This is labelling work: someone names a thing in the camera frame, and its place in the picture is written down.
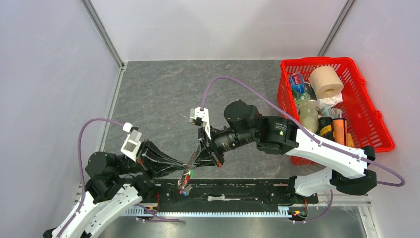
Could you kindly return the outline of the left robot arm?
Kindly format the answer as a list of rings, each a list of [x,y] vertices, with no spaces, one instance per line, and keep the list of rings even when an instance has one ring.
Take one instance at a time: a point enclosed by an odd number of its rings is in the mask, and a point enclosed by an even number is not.
[[[95,152],[85,171],[89,180],[67,218],[44,238],[95,238],[128,208],[158,202],[155,180],[186,166],[151,141],[126,142],[121,154]]]

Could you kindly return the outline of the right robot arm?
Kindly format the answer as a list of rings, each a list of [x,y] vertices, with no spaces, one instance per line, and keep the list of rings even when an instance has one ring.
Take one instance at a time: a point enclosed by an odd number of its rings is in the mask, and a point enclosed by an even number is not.
[[[298,203],[305,197],[325,190],[349,195],[365,195],[377,186],[377,175],[368,169],[368,159],[375,157],[371,146],[347,147],[300,129],[293,121],[280,116],[263,116],[253,105],[235,101],[226,106],[228,127],[212,128],[207,109],[190,111],[190,121],[199,127],[198,147],[186,165],[196,167],[224,163],[224,154],[254,143],[259,151],[273,155],[305,158],[324,165],[324,169],[288,180],[286,197]]]

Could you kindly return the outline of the red grey key organizer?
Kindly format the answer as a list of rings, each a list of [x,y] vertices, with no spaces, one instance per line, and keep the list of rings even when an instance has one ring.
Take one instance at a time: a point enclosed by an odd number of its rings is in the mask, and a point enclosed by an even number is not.
[[[194,170],[195,166],[186,166],[181,172],[181,178],[178,180],[178,189],[179,193],[182,194],[183,191],[190,193],[192,186],[189,184],[191,176],[189,175],[190,170]]]

